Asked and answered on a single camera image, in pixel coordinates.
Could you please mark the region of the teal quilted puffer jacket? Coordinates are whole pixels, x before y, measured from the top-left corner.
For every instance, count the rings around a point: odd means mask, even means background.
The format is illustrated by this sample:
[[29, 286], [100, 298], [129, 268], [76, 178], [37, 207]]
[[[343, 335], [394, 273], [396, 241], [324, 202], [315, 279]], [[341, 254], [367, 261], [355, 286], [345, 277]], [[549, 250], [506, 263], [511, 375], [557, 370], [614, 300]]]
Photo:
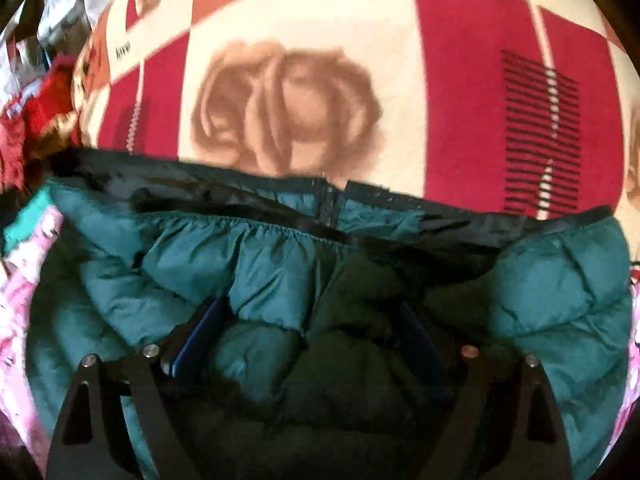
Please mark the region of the teal quilted puffer jacket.
[[585, 479], [627, 243], [351, 183], [69, 148], [26, 370], [51, 479]]

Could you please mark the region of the red clothing pile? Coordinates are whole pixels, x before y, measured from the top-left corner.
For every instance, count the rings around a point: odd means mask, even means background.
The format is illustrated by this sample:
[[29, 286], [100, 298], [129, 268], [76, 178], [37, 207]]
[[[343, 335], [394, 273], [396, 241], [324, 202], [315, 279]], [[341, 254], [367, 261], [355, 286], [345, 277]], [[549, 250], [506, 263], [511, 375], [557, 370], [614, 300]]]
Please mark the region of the red clothing pile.
[[21, 92], [1, 111], [1, 192], [29, 192], [51, 157], [81, 144], [72, 101], [76, 58], [58, 56], [33, 96]]

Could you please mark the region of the pink penguin bed sheet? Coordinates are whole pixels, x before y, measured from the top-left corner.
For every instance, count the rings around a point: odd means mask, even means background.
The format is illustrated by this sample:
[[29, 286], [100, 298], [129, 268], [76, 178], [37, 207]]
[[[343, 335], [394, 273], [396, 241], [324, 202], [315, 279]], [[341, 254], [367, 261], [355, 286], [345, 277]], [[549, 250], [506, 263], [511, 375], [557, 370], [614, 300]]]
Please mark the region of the pink penguin bed sheet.
[[227, 297], [186, 417], [240, 478], [416, 471], [456, 344], [539, 356], [576, 454], [608, 440], [625, 388], [630, 266], [600, 210], [538, 222], [348, 202], [327, 226], [273, 200], [137, 211], [67, 195], [14, 255], [1, 333], [34, 401], [23, 424], [52, 422], [83, 353], [119, 358]]

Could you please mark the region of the teal green garment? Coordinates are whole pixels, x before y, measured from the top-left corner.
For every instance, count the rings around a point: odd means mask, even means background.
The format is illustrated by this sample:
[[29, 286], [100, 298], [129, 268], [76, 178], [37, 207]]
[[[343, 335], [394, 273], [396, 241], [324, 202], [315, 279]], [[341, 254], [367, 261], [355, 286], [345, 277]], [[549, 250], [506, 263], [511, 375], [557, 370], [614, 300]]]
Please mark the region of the teal green garment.
[[18, 211], [2, 222], [1, 253], [8, 254], [18, 243], [27, 240], [46, 210], [52, 206], [48, 188], [40, 190]]

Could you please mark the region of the rose patterned checkered quilt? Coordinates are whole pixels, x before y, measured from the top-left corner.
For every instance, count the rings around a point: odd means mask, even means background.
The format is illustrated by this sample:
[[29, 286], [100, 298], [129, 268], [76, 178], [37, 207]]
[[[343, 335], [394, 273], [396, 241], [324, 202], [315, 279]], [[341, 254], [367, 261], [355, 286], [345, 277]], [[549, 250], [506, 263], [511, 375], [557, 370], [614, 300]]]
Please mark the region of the rose patterned checkered quilt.
[[92, 148], [539, 220], [606, 205], [639, 251], [639, 76], [594, 0], [112, 0], [73, 100]]

